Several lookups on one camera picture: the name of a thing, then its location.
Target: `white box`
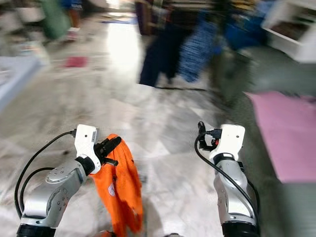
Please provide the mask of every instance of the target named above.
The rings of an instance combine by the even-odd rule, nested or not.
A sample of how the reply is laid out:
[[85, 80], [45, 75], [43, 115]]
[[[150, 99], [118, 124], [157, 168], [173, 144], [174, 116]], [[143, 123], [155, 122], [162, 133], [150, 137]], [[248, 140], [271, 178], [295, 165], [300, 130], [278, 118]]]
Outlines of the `white box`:
[[271, 30], [277, 23], [291, 21], [306, 9], [316, 10], [316, 0], [279, 0], [267, 15], [262, 28], [269, 32], [271, 47], [281, 50], [300, 63], [316, 63], [316, 23], [298, 40]]
[[0, 27], [5, 32], [17, 31], [23, 27], [16, 12], [8, 11], [0, 16]]
[[38, 22], [45, 18], [41, 7], [18, 7], [23, 22]]

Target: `orange shirt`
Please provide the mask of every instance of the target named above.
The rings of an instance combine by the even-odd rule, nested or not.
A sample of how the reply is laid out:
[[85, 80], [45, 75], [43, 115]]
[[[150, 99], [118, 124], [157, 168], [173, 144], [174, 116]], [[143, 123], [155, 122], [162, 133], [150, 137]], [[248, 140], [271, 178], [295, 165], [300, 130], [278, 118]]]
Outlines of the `orange shirt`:
[[126, 226], [134, 233], [141, 231], [143, 206], [141, 187], [133, 156], [122, 140], [108, 155], [118, 161], [118, 166], [104, 165], [96, 174], [91, 174], [98, 194], [111, 215], [114, 233], [126, 236]]

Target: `marble floor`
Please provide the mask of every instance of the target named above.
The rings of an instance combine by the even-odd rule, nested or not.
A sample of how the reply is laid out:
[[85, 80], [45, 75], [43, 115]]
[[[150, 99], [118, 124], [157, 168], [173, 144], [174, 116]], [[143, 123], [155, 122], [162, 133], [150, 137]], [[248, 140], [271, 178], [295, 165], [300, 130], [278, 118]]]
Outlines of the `marble floor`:
[[[220, 237], [214, 174], [194, 153], [197, 124], [218, 126], [223, 112], [208, 92], [138, 85], [149, 38], [137, 26], [86, 19], [81, 39], [49, 46], [43, 69], [0, 114], [0, 229], [14, 237], [19, 220], [14, 185], [31, 155], [77, 124], [97, 126], [100, 138], [120, 135], [143, 181], [144, 231], [138, 236]], [[64, 68], [68, 56], [87, 56], [84, 68]], [[62, 138], [39, 156], [30, 172], [75, 157], [74, 140]], [[29, 185], [38, 185], [39, 174]], [[57, 237], [89, 237], [111, 229], [110, 216], [89, 180], [71, 199]]]

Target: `pink mat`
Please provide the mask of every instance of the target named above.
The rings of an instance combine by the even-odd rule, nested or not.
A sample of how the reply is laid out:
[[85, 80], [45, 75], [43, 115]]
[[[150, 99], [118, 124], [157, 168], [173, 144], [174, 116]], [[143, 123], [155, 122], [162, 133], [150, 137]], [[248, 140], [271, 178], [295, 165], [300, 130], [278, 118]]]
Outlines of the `pink mat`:
[[247, 96], [278, 179], [316, 182], [316, 103], [278, 92]]

